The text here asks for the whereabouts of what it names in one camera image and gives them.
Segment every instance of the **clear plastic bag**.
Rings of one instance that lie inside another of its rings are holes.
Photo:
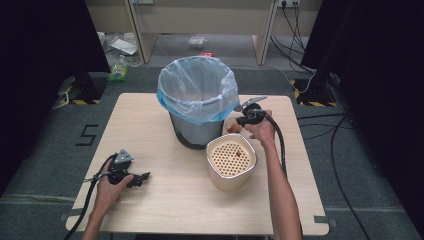
[[[178,59],[162,69],[157,98],[170,113],[198,126],[223,121],[240,103],[233,71],[204,56]]]

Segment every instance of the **black fabric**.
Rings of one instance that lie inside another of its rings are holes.
[[[306,50],[317,62],[338,22],[334,1],[324,0]],[[375,164],[388,178],[424,236],[424,3],[372,1],[361,9],[356,32],[331,71],[340,77],[349,111]]]
[[[1,1],[0,194],[30,154],[62,82],[109,66],[83,0]]]

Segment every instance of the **hand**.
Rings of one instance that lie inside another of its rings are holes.
[[[269,116],[272,116],[271,110],[265,110],[265,112]],[[264,118],[259,124],[246,124],[244,125],[244,128],[252,133],[249,138],[259,140],[262,146],[268,142],[274,143],[275,128],[266,118]]]
[[[110,159],[106,163],[105,167],[103,168],[103,171],[107,171],[111,162],[112,159]],[[100,211],[100,213],[105,214],[115,202],[120,202],[119,194],[126,187],[126,185],[131,182],[133,178],[134,175],[129,174],[125,176],[121,182],[116,185],[113,185],[109,182],[107,176],[101,177],[97,184],[97,196],[96,201],[94,203],[93,212]]]

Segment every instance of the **power strip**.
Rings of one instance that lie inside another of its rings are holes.
[[[297,3],[297,7],[300,5],[300,0],[277,0],[277,6],[282,8],[283,7],[283,1],[286,1],[286,8],[294,8],[296,7],[296,3]]]

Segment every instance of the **trash can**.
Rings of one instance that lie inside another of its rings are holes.
[[[220,137],[225,118],[240,103],[233,71],[203,56],[181,58],[162,69],[156,96],[178,140],[191,149],[205,149]]]

